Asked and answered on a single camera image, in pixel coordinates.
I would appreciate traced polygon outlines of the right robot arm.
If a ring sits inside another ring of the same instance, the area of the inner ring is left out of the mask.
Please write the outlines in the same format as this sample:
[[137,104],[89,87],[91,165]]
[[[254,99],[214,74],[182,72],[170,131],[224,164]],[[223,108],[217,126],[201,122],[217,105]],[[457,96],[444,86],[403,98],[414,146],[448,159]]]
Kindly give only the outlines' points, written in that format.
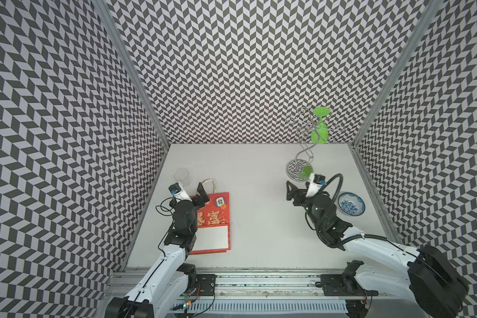
[[326,190],[333,181],[341,189],[344,177],[335,174],[327,180],[312,174],[304,188],[287,182],[286,199],[303,208],[310,228],[325,246],[367,257],[385,267],[368,267],[359,260],[348,263],[342,273],[346,293],[351,295],[359,288],[384,291],[416,303],[430,317],[457,317],[469,283],[446,255],[431,245],[416,248],[394,243],[343,221],[337,216],[339,192],[330,196]]

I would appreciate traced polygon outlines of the red printed paper bag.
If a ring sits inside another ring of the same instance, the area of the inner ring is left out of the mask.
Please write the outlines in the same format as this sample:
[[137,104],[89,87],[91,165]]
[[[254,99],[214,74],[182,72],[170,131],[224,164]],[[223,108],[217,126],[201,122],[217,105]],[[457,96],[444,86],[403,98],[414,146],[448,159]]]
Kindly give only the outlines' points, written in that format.
[[209,194],[197,212],[196,243],[191,255],[225,253],[231,249],[229,192]]

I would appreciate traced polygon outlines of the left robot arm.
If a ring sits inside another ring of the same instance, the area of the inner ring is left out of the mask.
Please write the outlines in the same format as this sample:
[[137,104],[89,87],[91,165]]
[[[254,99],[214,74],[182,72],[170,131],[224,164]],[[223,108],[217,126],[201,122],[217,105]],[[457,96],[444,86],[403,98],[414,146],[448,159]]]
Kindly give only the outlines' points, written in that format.
[[165,317],[176,300],[196,287],[196,267],[186,262],[196,243],[197,212],[209,202],[202,183],[190,197],[180,183],[170,185],[172,224],[158,244],[160,256],[140,282],[122,298],[113,298],[105,317]]

